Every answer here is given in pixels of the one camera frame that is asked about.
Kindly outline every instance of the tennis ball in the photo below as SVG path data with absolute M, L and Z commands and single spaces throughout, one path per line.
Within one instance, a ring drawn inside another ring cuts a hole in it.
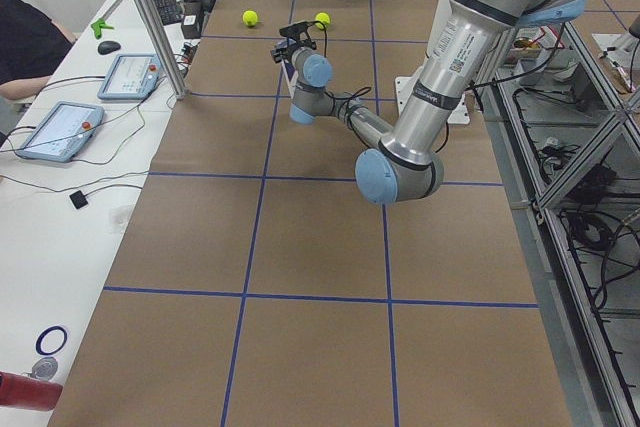
M 324 30 L 326 27 L 329 27 L 329 24 L 331 24 L 331 17 L 329 17 L 329 14 L 327 14 L 326 12 L 320 12 L 316 14 L 315 20 L 316 20 L 315 25 L 320 30 Z
M 245 10 L 244 14 L 242 14 L 242 22 L 247 27 L 255 27 L 258 21 L 258 14 L 255 10 Z

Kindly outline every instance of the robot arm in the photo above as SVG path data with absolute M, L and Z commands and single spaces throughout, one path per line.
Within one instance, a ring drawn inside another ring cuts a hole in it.
M 450 4 L 452 14 L 395 126 L 350 94 L 326 91 L 333 71 L 310 39 L 300 39 L 307 23 L 281 29 L 287 46 L 274 51 L 274 59 L 286 59 L 298 72 L 291 118 L 311 123 L 316 116 L 335 116 L 370 147 L 356 162 L 356 180 L 371 202 L 389 204 L 435 192 L 444 169 L 432 151 L 433 143 L 496 37 L 514 27 L 572 20 L 582 13 L 586 0 L 450 0 Z

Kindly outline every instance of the computer mouse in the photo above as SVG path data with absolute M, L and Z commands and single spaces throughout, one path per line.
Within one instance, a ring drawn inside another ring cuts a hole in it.
M 98 44 L 98 53 L 100 55 L 107 55 L 116 50 L 120 50 L 122 46 L 115 40 L 103 40 Z

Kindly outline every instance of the white table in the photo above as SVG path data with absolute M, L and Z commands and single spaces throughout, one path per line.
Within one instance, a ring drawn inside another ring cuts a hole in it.
M 96 18 L 113 1 L 107 0 Z M 104 30 L 101 40 L 119 42 L 119 53 L 154 51 L 133 0 L 124 0 L 107 23 L 115 30 Z M 165 30 L 173 51 L 180 52 L 185 42 L 180 24 L 166 26 Z M 87 27 L 51 81 L 105 75 L 116 53 L 99 55 L 99 42 Z M 37 97 L 20 125 L 37 125 L 59 100 L 101 104 L 105 108 L 104 120 L 135 106 L 101 103 L 96 96 L 99 87 L 100 81 L 82 81 L 48 89 Z M 174 102 L 171 86 L 164 81 L 140 108 L 146 122 L 144 129 L 107 165 L 27 161 L 12 153 L 0 153 L 0 173 L 61 189 L 102 177 L 144 172 L 158 148 Z M 141 124 L 134 111 L 101 127 L 78 157 L 109 159 L 122 140 Z M 16 147 L 25 136 L 12 137 Z M 0 150 L 7 147 L 5 143 Z M 86 193 L 109 183 L 143 185 L 145 178 L 146 175 L 135 175 L 82 190 Z M 62 325 L 68 330 L 69 339 L 55 355 L 59 370 L 52 380 L 64 384 L 122 240 L 127 216 L 140 194 L 137 189 L 114 187 L 90 196 L 89 205 L 76 210 L 69 200 L 71 192 L 48 193 L 0 179 L 0 371 L 30 371 L 41 358 L 35 350 L 39 334 L 50 326 Z M 50 415 L 0 407 L 0 425 L 43 426 Z

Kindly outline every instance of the red can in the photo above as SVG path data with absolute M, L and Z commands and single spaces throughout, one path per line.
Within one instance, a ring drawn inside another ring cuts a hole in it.
M 62 386 L 29 377 L 0 372 L 0 405 L 29 410 L 53 410 Z

